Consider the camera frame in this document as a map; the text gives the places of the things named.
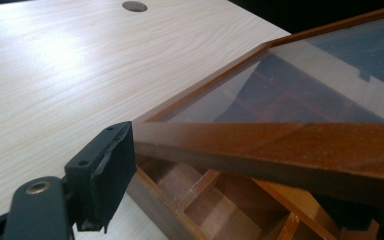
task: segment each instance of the desk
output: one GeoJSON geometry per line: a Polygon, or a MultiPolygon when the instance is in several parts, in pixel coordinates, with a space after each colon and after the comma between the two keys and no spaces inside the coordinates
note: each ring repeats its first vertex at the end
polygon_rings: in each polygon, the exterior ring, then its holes
{"type": "MultiPolygon", "coordinates": [[[[214,76],[278,27],[224,0],[29,1],[0,5],[0,214],[30,179],[64,165],[101,129],[214,76]]],[[[109,234],[164,238],[125,196],[109,234]]]]}

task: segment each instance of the wooden slat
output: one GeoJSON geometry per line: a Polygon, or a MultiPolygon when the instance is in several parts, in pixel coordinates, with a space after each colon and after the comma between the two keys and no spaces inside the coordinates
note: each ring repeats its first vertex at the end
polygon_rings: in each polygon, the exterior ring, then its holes
{"type": "Polygon", "coordinates": [[[169,239],[206,239],[186,214],[175,211],[175,203],[140,168],[127,193],[169,239]]]}
{"type": "Polygon", "coordinates": [[[294,239],[294,234],[298,228],[299,223],[299,217],[295,213],[290,213],[288,219],[286,219],[285,225],[283,225],[282,231],[280,232],[277,240],[294,239]]]}
{"type": "Polygon", "coordinates": [[[333,219],[307,191],[254,179],[264,191],[293,212],[300,221],[323,239],[336,239],[340,232],[333,219]]]}
{"type": "Polygon", "coordinates": [[[198,201],[216,184],[220,172],[216,170],[208,170],[202,178],[199,179],[186,193],[186,195],[180,200],[179,208],[185,210],[193,202],[198,201]]]}
{"type": "Polygon", "coordinates": [[[138,153],[384,208],[384,124],[143,123],[138,153]]]}

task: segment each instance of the wood grain texture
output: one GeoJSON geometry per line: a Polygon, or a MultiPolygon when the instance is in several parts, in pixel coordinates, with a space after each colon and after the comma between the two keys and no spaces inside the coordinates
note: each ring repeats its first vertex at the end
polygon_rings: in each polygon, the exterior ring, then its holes
{"type": "Polygon", "coordinates": [[[101,129],[287,35],[223,0],[142,2],[143,13],[115,0],[0,5],[0,214],[24,182],[63,176],[101,129]]]}
{"type": "Polygon", "coordinates": [[[384,208],[384,124],[143,123],[134,138],[142,155],[384,208]]]}

